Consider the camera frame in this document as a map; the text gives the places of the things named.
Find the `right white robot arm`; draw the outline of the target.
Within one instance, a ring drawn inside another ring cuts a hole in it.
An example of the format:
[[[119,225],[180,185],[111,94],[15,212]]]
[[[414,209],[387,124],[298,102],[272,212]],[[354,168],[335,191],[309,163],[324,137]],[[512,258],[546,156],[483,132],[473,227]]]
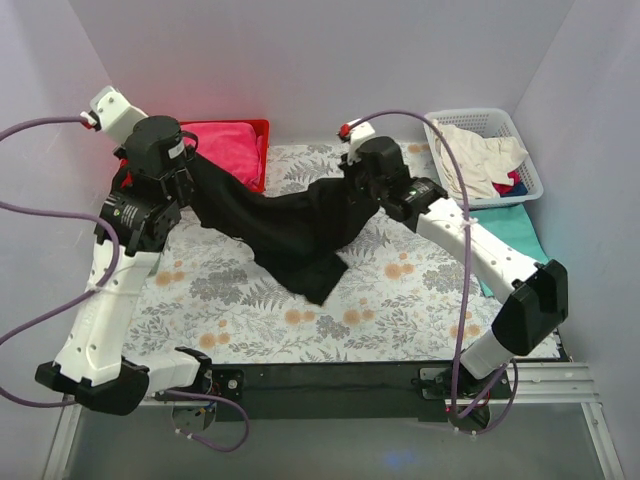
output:
[[[351,189],[447,251],[500,302],[489,330],[468,347],[458,347],[452,365],[423,383],[440,397],[479,394],[501,367],[529,355],[567,318],[566,268],[518,252],[477,224],[442,187],[411,176],[398,144],[377,135],[368,122],[347,123],[338,136],[349,145],[340,168]]]

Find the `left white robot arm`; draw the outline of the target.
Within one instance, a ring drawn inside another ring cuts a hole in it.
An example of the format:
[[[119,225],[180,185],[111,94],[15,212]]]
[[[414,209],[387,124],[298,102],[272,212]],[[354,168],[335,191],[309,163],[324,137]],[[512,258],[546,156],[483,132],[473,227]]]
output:
[[[131,182],[115,184],[102,205],[86,287],[90,297],[60,352],[38,366],[35,379],[92,411],[124,416],[147,396],[205,390],[211,361],[194,349],[178,347],[147,360],[122,354],[145,281],[192,200],[187,165],[196,148],[185,144],[176,119],[147,115],[112,86],[90,107],[90,126],[115,143]]]

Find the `black t shirt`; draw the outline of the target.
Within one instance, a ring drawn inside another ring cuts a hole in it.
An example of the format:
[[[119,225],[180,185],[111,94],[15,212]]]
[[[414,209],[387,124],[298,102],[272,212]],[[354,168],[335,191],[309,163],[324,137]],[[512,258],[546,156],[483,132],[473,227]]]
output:
[[[326,301],[348,269],[337,251],[379,210],[376,202],[352,194],[343,178],[266,197],[200,155],[188,172],[194,183],[191,208],[201,226],[243,241],[256,264],[315,305]]]

